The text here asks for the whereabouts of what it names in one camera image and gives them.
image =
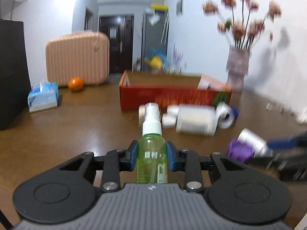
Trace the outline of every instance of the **brown tabletop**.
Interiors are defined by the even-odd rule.
[[[132,140],[141,138],[138,112],[121,112],[118,79],[99,87],[86,87],[72,94],[60,89],[60,106],[29,114],[25,109],[9,129],[0,131],[0,209],[16,224],[13,190],[29,179],[85,151],[105,155],[109,150],[126,149]],[[291,136],[305,130],[294,119],[276,111],[265,110],[265,99],[243,92],[233,94],[231,105],[240,108],[236,123],[229,129],[218,129],[214,137],[178,134],[175,129],[163,129],[163,137],[172,140],[178,149],[195,150],[202,156],[225,152],[227,144],[248,128],[265,140]],[[134,182],[135,172],[122,172],[121,182]],[[169,182],[182,184],[184,173],[168,176]],[[209,186],[208,173],[203,171]],[[101,172],[95,184],[100,184]],[[293,195],[286,223],[295,227],[307,212],[307,184],[287,183]]]

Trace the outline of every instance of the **front door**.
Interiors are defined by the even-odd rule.
[[[132,70],[134,16],[101,16],[99,31],[110,40],[110,73]]]

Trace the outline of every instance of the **green spray bottle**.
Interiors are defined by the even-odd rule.
[[[137,183],[167,183],[166,143],[159,120],[159,106],[146,104],[143,137],[139,140]]]

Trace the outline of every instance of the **flower vase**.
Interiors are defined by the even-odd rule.
[[[230,48],[226,66],[228,71],[227,84],[235,92],[240,92],[243,89],[244,77],[248,73],[249,59],[249,51]]]

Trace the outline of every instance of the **open box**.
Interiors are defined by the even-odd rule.
[[[122,110],[137,110],[140,105],[157,103],[160,109],[170,104],[217,106],[229,103],[231,88],[209,77],[182,76],[125,71],[119,82]]]

